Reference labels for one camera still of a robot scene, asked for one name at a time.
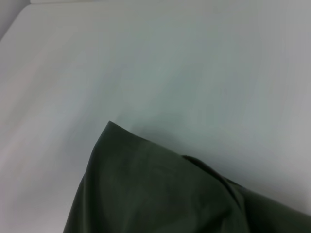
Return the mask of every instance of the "white backdrop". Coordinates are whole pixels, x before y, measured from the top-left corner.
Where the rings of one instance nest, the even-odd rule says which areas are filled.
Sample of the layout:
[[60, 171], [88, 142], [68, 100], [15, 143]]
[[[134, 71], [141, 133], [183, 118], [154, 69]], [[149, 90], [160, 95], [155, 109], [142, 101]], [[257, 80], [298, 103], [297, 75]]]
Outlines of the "white backdrop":
[[69, 3], [69, 2], [90, 2], [90, 1], [96, 0], [30, 0], [31, 3]]
[[109, 120], [311, 214], [311, 2], [27, 7], [0, 43], [0, 231], [62, 232]]

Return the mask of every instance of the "white wall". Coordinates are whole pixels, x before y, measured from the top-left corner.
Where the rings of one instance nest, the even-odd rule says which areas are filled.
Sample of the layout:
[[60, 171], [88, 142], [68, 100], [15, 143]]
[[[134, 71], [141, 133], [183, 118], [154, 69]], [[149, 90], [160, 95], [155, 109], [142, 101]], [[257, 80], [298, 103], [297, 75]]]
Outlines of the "white wall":
[[0, 40], [30, 0], [0, 0]]

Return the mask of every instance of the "white surface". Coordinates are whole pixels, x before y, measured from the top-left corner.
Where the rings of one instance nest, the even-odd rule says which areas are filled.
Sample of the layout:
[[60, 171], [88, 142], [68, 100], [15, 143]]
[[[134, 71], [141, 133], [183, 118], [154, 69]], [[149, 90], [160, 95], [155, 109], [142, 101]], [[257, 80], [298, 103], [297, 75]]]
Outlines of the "white surface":
[[0, 40], [29, 0], [0, 0]]
[[66, 2], [89, 2], [89, 1], [96, 1], [96, 0], [30, 0], [31, 3], [66, 3]]
[[0, 43], [0, 232], [62, 232], [109, 120], [311, 213], [310, 10], [27, 7]]

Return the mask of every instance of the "green cloth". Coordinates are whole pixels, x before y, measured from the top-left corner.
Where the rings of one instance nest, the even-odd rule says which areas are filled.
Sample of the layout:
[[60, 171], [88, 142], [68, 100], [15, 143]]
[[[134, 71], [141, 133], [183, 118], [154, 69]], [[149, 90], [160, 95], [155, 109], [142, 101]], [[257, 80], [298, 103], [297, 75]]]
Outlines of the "green cloth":
[[109, 122], [64, 233], [311, 233], [311, 218]]

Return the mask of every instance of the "dark green fabric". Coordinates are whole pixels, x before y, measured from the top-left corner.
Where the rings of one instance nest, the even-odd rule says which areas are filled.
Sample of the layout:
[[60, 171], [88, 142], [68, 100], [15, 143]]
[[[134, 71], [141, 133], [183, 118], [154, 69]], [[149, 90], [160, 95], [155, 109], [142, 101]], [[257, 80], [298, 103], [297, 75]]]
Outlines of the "dark green fabric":
[[311, 218], [109, 122], [64, 233], [311, 233]]

